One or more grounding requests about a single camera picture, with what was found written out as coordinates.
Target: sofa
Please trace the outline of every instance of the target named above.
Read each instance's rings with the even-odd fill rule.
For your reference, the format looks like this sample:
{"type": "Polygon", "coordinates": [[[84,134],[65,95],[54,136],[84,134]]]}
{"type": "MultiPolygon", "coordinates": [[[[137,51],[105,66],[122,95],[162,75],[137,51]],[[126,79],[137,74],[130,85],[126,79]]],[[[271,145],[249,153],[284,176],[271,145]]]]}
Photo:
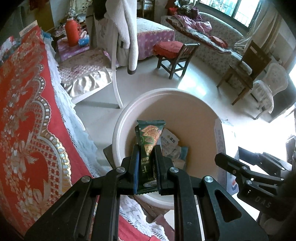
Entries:
{"type": "MultiPolygon", "coordinates": [[[[210,31],[210,35],[225,40],[228,46],[231,47],[231,49],[233,49],[234,44],[237,41],[243,38],[243,35],[239,31],[231,27],[229,24],[223,22],[222,20],[204,12],[200,12],[200,15],[203,21],[209,21],[211,23],[212,30],[210,31]]],[[[174,29],[166,21],[167,17],[168,16],[161,17],[161,24],[174,29]]],[[[175,40],[182,42],[184,44],[197,43],[197,41],[183,35],[182,33],[179,33],[176,30],[175,30],[175,40]]],[[[208,48],[205,45],[201,45],[197,49],[197,51],[195,52],[195,56],[200,58],[202,61],[204,61],[208,65],[210,65],[220,76],[223,76],[226,73],[230,64],[235,65],[242,58],[241,55],[239,55],[234,51],[232,51],[231,54],[221,54],[213,49],[208,48]]],[[[241,88],[241,83],[234,78],[232,78],[229,81],[229,84],[234,88],[241,88]]]]}

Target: beige plastic bucket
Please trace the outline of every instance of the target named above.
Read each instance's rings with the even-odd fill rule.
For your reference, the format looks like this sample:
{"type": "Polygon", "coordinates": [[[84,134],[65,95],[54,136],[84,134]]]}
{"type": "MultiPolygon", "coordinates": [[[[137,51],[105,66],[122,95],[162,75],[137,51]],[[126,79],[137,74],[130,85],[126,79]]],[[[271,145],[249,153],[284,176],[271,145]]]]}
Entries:
{"type": "MultiPolygon", "coordinates": [[[[201,99],[178,89],[163,88],[146,92],[136,98],[119,116],[112,140],[113,157],[120,166],[130,156],[136,144],[137,120],[165,120],[165,128],[179,139],[179,145],[188,146],[186,171],[194,177],[210,175],[217,180],[218,167],[214,127],[218,116],[201,99]]],[[[150,205],[174,209],[173,196],[158,192],[139,195],[150,205]]]]}

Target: pile of clothes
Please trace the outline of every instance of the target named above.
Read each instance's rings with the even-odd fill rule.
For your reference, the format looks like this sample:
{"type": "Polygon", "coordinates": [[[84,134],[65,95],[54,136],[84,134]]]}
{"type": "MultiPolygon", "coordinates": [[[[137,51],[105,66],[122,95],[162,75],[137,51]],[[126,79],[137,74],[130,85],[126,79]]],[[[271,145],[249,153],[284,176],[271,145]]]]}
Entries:
{"type": "Polygon", "coordinates": [[[227,48],[228,44],[215,36],[209,35],[212,30],[212,26],[209,21],[203,22],[199,10],[196,7],[182,6],[180,8],[170,9],[171,13],[174,12],[174,16],[181,22],[182,26],[187,32],[200,32],[210,38],[215,44],[222,48],[227,48]]]}

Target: green snack wrapper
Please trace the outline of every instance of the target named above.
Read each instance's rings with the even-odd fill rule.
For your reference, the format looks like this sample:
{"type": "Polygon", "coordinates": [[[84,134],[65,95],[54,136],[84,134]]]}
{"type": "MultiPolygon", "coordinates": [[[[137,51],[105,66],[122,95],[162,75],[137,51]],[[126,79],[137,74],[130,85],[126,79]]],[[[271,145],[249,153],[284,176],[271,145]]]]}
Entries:
{"type": "Polygon", "coordinates": [[[150,154],[160,138],[165,125],[164,120],[144,121],[138,120],[135,127],[138,145],[141,147],[139,165],[139,187],[137,194],[157,191],[156,174],[153,171],[153,163],[150,154]]]}

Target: window frame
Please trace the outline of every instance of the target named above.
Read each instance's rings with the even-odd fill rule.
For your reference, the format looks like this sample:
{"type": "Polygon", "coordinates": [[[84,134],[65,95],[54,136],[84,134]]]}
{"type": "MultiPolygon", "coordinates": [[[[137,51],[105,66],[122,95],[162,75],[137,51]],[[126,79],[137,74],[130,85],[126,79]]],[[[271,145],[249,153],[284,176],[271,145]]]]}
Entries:
{"type": "Polygon", "coordinates": [[[212,11],[216,12],[217,14],[223,14],[226,18],[229,18],[231,21],[234,21],[236,24],[238,24],[241,28],[243,28],[246,31],[249,31],[251,29],[253,23],[255,22],[256,17],[258,16],[259,10],[260,10],[260,8],[262,6],[262,0],[259,0],[258,5],[257,5],[257,8],[255,10],[255,13],[253,15],[253,18],[251,19],[251,22],[250,22],[249,26],[247,27],[246,25],[242,24],[240,21],[238,21],[238,20],[236,20],[234,18],[242,0],[237,0],[237,3],[235,4],[235,8],[234,8],[233,13],[232,13],[231,16],[229,16],[226,13],[224,13],[222,11],[219,11],[218,9],[215,9],[215,8],[213,8],[213,7],[211,7],[211,6],[207,5],[207,4],[201,3],[200,1],[201,0],[197,0],[196,1],[196,6],[198,6],[200,4],[204,8],[207,8],[209,10],[212,10],[212,11]]]}

